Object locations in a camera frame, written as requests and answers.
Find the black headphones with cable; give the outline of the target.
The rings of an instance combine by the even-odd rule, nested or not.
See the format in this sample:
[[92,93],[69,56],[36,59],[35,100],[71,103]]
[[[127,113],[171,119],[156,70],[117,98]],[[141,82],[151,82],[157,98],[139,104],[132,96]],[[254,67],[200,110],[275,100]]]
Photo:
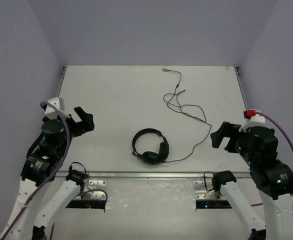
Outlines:
[[208,117],[200,105],[187,104],[180,102],[180,96],[186,92],[185,89],[180,88],[183,81],[183,73],[178,70],[169,69],[163,67],[162,72],[171,73],[177,77],[177,82],[173,89],[165,93],[161,97],[161,101],[164,103],[166,110],[179,116],[184,116],[189,120],[194,120],[195,124],[200,124],[201,127],[207,128],[207,132],[203,138],[191,146],[188,153],[183,154],[180,157],[174,157],[171,160],[168,159],[170,153],[170,143],[166,138],[166,135],[160,130],[149,127],[139,130],[131,141],[131,152],[142,163],[155,167],[163,164],[174,164],[189,159],[201,144],[205,143],[209,134],[212,131],[212,124],[209,123]]

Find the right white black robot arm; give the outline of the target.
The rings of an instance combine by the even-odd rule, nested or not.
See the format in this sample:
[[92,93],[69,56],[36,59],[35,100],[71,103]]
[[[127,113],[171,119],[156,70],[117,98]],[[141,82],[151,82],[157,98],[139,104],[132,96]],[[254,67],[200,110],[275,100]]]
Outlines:
[[248,239],[293,240],[293,171],[277,158],[275,130],[264,126],[242,130],[240,125],[224,121],[210,138],[215,149],[224,138],[229,138],[224,149],[242,157],[258,189],[264,219],[256,214],[231,171],[216,172],[211,179],[213,191],[227,200]]

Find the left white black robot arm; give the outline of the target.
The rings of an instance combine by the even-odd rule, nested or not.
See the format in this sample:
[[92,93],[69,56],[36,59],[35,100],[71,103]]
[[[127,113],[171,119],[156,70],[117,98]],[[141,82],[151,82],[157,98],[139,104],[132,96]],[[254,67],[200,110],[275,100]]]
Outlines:
[[45,110],[41,132],[26,154],[18,195],[0,240],[32,239],[41,203],[67,157],[72,139],[95,128],[94,116],[80,106],[74,108],[80,118],[76,122],[59,106],[47,101],[40,105]]

